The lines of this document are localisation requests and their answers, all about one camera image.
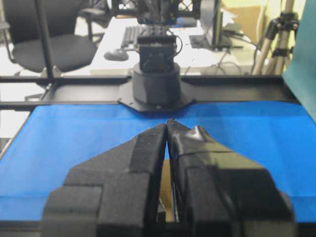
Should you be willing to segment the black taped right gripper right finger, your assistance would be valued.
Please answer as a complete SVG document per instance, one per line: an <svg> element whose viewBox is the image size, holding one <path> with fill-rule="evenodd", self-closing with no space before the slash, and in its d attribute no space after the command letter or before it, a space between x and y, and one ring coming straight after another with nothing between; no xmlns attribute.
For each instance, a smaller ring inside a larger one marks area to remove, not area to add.
<svg viewBox="0 0 316 237"><path fill-rule="evenodd" d="M167 121L180 221L193 237L293 237L289 197L270 172L203 127Z"/></svg>

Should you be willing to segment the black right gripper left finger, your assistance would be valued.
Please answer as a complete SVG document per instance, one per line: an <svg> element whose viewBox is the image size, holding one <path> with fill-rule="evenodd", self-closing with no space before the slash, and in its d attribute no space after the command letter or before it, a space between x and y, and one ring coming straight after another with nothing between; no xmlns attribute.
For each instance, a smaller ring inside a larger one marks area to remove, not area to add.
<svg viewBox="0 0 316 237"><path fill-rule="evenodd" d="M166 147L159 124L73 166L52 191L44 237L142 237L155 225Z"/></svg>

